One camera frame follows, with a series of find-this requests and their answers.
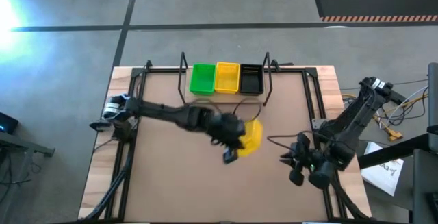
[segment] gray floor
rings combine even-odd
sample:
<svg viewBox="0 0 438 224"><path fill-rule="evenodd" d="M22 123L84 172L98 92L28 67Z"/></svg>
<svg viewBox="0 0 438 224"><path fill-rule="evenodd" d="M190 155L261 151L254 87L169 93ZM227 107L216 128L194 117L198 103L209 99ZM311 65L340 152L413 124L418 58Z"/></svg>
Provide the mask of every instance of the gray floor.
<svg viewBox="0 0 438 224"><path fill-rule="evenodd" d="M10 0L20 26L121 25L128 0ZM132 24L318 22L313 0L137 0ZM13 223L75 220L119 32L4 34L0 47L0 112L16 117L18 135L55 147L36 158L43 170L23 184ZM342 88L365 76L391 82L426 78L436 60L436 27L241 29L129 32L122 66L194 62L279 62L335 65ZM396 86L404 95L423 83ZM422 111L416 106L413 114ZM427 117L400 126L405 139L424 133ZM363 139L387 142L370 124ZM407 221L407 211L368 196L379 219Z"/></svg>

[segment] paper sheet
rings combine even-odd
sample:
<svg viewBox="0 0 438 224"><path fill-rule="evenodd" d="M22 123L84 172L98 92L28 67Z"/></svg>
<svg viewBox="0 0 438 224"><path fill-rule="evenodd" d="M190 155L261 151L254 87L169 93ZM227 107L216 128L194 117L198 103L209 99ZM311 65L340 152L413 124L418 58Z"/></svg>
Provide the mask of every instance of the paper sheet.
<svg viewBox="0 0 438 224"><path fill-rule="evenodd" d="M367 149L365 150L365 155L378 151L379 149L382 149L382 147L378 146L375 142L369 142ZM394 196L402 167L403 160L397 159L362 169L361 174L364 180L375 187L380 188L389 195Z"/></svg>

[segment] black mat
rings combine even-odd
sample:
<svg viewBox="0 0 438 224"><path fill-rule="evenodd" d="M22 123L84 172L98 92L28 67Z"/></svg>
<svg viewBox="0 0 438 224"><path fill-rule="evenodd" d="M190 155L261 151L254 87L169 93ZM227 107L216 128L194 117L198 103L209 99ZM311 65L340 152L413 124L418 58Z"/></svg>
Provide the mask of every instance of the black mat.
<svg viewBox="0 0 438 224"><path fill-rule="evenodd" d="M438 20L438 0L315 0L324 22Z"/></svg>

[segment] cardboard surface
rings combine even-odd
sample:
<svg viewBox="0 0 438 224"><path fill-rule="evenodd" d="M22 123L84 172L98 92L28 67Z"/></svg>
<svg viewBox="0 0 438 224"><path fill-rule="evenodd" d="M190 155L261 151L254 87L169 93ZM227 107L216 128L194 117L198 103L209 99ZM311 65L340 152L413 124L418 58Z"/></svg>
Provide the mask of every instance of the cardboard surface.
<svg viewBox="0 0 438 224"><path fill-rule="evenodd" d="M310 129L302 76L273 73L272 81L274 91L259 116L262 145L230 165L222 163L224 148L211 146L208 136L142 118L125 221L325 221L322 191L307 180L301 187L293 185L289 181L290 167L278 161L286 150L266 140L268 135ZM147 75L144 100L182 105L177 82L177 74ZM230 112L235 105L219 107ZM245 119L256 112L253 104L241 105L237 111ZM278 141L286 145L295 142Z"/></svg>

